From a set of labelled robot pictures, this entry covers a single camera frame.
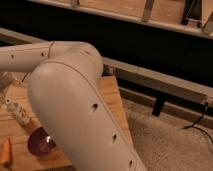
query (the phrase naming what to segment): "black wall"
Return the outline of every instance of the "black wall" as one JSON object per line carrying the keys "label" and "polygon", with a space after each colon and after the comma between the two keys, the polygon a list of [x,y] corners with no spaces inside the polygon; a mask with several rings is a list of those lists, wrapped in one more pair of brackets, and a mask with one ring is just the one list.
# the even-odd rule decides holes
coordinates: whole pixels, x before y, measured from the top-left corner
{"label": "black wall", "polygon": [[24,0],[1,2],[0,27],[86,41],[103,56],[213,87],[213,40]]}

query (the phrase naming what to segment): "white plastic casing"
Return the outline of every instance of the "white plastic casing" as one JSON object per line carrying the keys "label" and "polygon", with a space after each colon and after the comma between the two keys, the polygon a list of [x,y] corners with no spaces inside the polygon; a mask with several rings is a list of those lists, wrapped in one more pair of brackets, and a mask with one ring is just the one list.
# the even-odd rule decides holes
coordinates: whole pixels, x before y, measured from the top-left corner
{"label": "white plastic casing", "polygon": [[87,43],[54,42],[48,58],[31,75],[29,100],[76,169],[145,171],[97,90],[103,70],[98,51]]}

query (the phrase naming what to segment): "wood grain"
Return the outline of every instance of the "wood grain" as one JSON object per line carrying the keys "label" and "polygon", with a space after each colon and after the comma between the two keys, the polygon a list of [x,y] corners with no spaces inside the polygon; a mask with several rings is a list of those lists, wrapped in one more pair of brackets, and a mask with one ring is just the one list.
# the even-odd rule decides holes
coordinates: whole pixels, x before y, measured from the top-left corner
{"label": "wood grain", "polygon": [[202,0],[202,25],[207,21],[213,12],[213,0]]}
{"label": "wood grain", "polygon": [[[99,90],[102,94],[106,104],[118,121],[121,129],[124,131],[130,144],[132,144],[131,135],[129,132],[128,123],[123,110],[123,105],[118,90],[115,77],[103,77],[99,84]],[[4,107],[0,110],[0,144],[2,144],[5,137],[11,137],[12,140],[12,153],[14,171],[23,170],[43,170],[50,168],[58,168],[70,166],[71,162],[59,150],[55,149],[50,155],[45,157],[35,157],[28,152],[27,140],[29,135],[40,126],[39,121],[32,112],[32,109],[27,100],[26,88],[11,86],[6,95],[14,101],[19,102],[32,117],[32,122],[21,127]]]}

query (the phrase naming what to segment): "screw hole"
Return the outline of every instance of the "screw hole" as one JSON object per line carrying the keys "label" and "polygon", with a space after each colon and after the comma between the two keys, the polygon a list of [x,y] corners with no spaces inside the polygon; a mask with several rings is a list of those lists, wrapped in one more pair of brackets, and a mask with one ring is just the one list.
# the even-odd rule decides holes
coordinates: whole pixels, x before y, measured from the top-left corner
{"label": "screw hole", "polygon": [[129,161],[129,168],[132,167],[132,164],[133,164],[133,162],[132,162],[132,160],[130,160],[130,161]]}
{"label": "screw hole", "polygon": [[91,55],[91,53],[90,52],[88,52],[88,51],[84,51],[87,55]]}
{"label": "screw hole", "polygon": [[98,104],[97,103],[92,105],[92,111],[93,112],[95,112],[97,110],[97,108],[98,108]]}
{"label": "screw hole", "polygon": [[115,143],[115,141],[117,140],[117,135],[116,134],[114,134],[113,135],[113,137],[112,137],[112,141],[113,141],[113,143]]}

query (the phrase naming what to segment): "cable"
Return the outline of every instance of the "cable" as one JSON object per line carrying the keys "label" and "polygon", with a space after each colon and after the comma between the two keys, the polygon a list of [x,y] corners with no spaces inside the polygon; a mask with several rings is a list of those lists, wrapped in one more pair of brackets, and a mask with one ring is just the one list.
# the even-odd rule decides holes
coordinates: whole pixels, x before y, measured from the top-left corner
{"label": "cable", "polygon": [[189,128],[193,127],[194,125],[196,125],[207,113],[208,108],[209,108],[208,103],[205,103],[205,110],[204,110],[203,114],[196,121],[194,121],[191,125],[185,126],[185,127],[183,127],[183,129],[189,129]]}
{"label": "cable", "polygon": [[209,137],[210,141],[213,144],[213,138],[209,135],[209,133],[206,132],[205,130],[195,126],[204,117],[204,115],[207,113],[208,108],[209,108],[208,103],[205,103],[205,109],[204,109],[204,112],[202,113],[202,115],[196,121],[194,121],[191,125],[183,127],[183,129],[189,129],[189,128],[197,129],[197,130],[205,133]]}
{"label": "cable", "polygon": [[23,83],[24,80],[26,79],[27,75],[28,75],[28,73],[26,73],[26,74],[24,75],[24,77],[22,78],[22,80],[21,80],[22,83]]}
{"label": "cable", "polygon": [[191,128],[197,129],[197,130],[199,130],[199,131],[205,133],[205,134],[209,137],[209,139],[211,140],[211,142],[212,142],[212,144],[213,144],[213,138],[209,135],[208,132],[206,132],[205,130],[203,130],[203,129],[201,129],[201,128],[198,128],[198,127],[196,127],[196,126],[193,126],[193,127],[191,127]]}

